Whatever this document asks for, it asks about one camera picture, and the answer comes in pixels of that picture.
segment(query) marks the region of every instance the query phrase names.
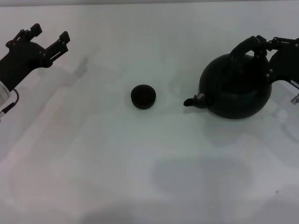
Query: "black teapot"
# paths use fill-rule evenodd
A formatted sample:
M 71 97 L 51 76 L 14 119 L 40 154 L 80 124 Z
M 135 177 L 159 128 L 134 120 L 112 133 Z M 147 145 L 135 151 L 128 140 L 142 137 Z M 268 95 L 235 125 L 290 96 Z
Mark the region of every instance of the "black teapot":
M 267 50 L 277 50 L 268 61 Z M 214 59 L 204 69 L 199 94 L 187 99 L 184 106 L 207 108 L 228 119 L 254 115 L 267 103 L 271 84 L 285 80 L 299 89 L 299 39 L 275 37 L 266 41 L 252 36 L 230 54 Z M 296 96 L 292 103 L 299 102 Z

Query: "white table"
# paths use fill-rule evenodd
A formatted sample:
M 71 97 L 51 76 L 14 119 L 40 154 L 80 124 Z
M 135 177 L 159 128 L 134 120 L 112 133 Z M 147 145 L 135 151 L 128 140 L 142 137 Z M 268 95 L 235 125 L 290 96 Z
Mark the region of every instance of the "white table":
M 0 8 L 0 52 L 40 23 L 69 52 L 0 124 L 1 224 L 294 224 L 297 90 L 239 121 L 184 108 L 205 66 L 252 35 L 299 37 L 299 1 Z M 157 101 L 140 111 L 138 84 Z

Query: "black lid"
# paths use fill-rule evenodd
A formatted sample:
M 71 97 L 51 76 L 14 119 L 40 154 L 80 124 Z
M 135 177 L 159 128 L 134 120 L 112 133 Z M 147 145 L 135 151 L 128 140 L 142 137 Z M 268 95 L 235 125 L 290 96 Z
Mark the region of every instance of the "black lid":
M 138 85 L 132 90 L 131 99 L 135 107 L 145 110 L 153 106 L 156 92 L 149 85 Z

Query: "cable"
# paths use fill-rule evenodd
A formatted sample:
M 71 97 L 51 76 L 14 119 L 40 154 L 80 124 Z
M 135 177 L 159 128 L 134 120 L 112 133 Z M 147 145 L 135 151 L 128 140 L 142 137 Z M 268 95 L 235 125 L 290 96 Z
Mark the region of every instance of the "cable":
M 19 102 L 19 93 L 17 90 L 13 89 L 13 91 L 15 91 L 15 93 L 17 94 L 17 99 L 14 103 L 11 103 L 10 105 L 8 105 L 7 107 L 5 107 L 1 112 L 0 112 L 0 117 L 2 117 L 4 114 L 6 114 L 8 111 L 11 110 L 11 108 L 13 108 L 18 102 Z

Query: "kettle spout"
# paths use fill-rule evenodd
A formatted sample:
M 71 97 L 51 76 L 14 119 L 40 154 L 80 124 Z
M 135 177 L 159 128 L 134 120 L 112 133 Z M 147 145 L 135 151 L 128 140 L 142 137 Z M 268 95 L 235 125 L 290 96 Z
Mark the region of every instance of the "kettle spout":
M 205 94 L 199 93 L 195 95 L 193 98 L 185 100 L 184 106 L 195 106 L 200 109 L 207 108 Z

